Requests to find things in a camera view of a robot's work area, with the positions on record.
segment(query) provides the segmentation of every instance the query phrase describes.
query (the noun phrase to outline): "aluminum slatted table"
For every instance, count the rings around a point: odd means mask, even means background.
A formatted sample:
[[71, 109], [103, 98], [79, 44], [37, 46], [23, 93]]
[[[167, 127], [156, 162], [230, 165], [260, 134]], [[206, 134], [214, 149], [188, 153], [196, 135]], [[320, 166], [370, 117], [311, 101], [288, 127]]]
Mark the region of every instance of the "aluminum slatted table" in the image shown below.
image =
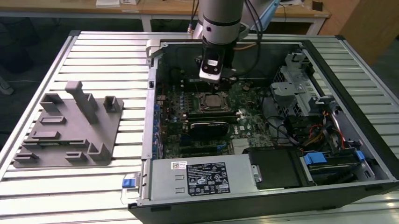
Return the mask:
[[[179, 33], [81, 32], [69, 36], [49, 68], [9, 140], [0, 152], [0, 224], [139, 224], [120, 202], [121, 181], [141, 169], [145, 115], [148, 39], [188, 39]], [[352, 95], [394, 153], [399, 155], [399, 101], [344, 40], [334, 36], [266, 35], [264, 39], [310, 39]], [[323, 91], [322, 78], [315, 74]], [[68, 80], [81, 80], [96, 98], [113, 95], [124, 111], [108, 166], [23, 168], [12, 158], [27, 138], [47, 92], [71, 98], [63, 90]], [[131, 192], [128, 197], [137, 197]], [[219, 223], [398, 223], [399, 191], [371, 196], [343, 208], [256, 217]]]

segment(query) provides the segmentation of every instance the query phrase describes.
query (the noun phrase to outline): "warning label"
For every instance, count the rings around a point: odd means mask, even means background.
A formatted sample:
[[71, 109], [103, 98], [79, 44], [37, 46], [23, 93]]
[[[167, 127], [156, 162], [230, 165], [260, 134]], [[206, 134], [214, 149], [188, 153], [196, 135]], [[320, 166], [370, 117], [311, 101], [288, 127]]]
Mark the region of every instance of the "warning label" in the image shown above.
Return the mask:
[[226, 163], [187, 165], [185, 168], [191, 196], [230, 193]]

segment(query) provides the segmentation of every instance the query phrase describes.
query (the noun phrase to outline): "black wire bundle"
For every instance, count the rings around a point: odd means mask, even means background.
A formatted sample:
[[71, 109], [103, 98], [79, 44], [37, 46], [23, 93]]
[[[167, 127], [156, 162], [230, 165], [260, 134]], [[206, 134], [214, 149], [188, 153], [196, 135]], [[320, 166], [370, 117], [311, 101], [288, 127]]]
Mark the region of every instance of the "black wire bundle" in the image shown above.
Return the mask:
[[191, 9], [191, 20], [189, 20], [189, 25], [192, 25], [194, 22], [194, 17], [195, 17], [195, 12], [199, 9], [199, 5], [200, 5], [200, 0], [198, 1], [198, 4], [195, 6], [195, 0], [192, 1], [192, 9]]
[[236, 74], [235, 76], [239, 77], [239, 76], [244, 76], [246, 74], [248, 74], [254, 68], [256, 67], [258, 63], [259, 63], [259, 59], [260, 59], [260, 51], [262, 51], [262, 46], [260, 46], [260, 42], [262, 42], [262, 38], [263, 38], [263, 25], [262, 25], [262, 21], [260, 21], [260, 17], [259, 17], [259, 14], [255, 10], [255, 7], [251, 3], [250, 0], [246, 0], [244, 1], [246, 3], [246, 7], [248, 9], [248, 12], [251, 14], [251, 18], [252, 18], [252, 22], [255, 24], [255, 27], [256, 27], [256, 36], [258, 36], [258, 41], [256, 41], [256, 45], [258, 45], [258, 52], [256, 52], [256, 59], [255, 59], [255, 62], [252, 64], [252, 66], [250, 67], [250, 69], [247, 71], [244, 71], [243, 73], [240, 74]]

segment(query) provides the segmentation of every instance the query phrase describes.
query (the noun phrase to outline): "blue tab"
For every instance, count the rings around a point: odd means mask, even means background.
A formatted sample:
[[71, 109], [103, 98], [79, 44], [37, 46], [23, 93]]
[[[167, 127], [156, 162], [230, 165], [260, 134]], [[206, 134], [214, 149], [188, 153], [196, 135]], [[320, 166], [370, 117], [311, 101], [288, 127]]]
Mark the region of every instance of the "blue tab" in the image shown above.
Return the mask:
[[327, 162], [327, 160], [323, 153], [308, 153], [304, 156], [304, 162], [307, 165], [310, 165], [314, 163]]
[[323, 163], [327, 162], [323, 153], [308, 153], [312, 163]]
[[356, 151], [356, 156], [358, 156], [358, 158], [359, 158], [360, 161], [364, 161], [366, 157], [364, 157], [362, 151]]
[[312, 160], [308, 155], [304, 156], [304, 162], [307, 165], [312, 164]]
[[136, 180], [135, 179], [124, 179], [123, 180], [123, 188], [135, 188], [136, 187]]

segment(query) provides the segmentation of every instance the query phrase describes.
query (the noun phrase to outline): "wooden desk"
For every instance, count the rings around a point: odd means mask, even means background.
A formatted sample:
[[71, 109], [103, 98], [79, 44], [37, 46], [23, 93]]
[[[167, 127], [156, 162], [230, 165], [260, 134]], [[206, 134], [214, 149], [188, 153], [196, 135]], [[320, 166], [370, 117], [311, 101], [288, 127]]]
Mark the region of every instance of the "wooden desk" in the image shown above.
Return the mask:
[[[96, 8], [96, 0], [0, 0], [0, 16], [52, 18], [141, 19], [145, 32], [152, 31], [151, 19], [184, 19], [191, 16], [191, 0], [141, 0], [137, 5], [121, 4], [117, 8]], [[314, 11], [311, 0], [303, 6], [279, 8], [274, 22], [311, 23], [308, 35], [316, 35], [328, 11]]]
[[[324, 20], [331, 16], [326, 10], [311, 10], [312, 0], [304, 0], [303, 6], [279, 7], [272, 22], [303, 22], [311, 23], [308, 35], [318, 35]], [[145, 0], [141, 13], [145, 19], [189, 19], [192, 0]]]

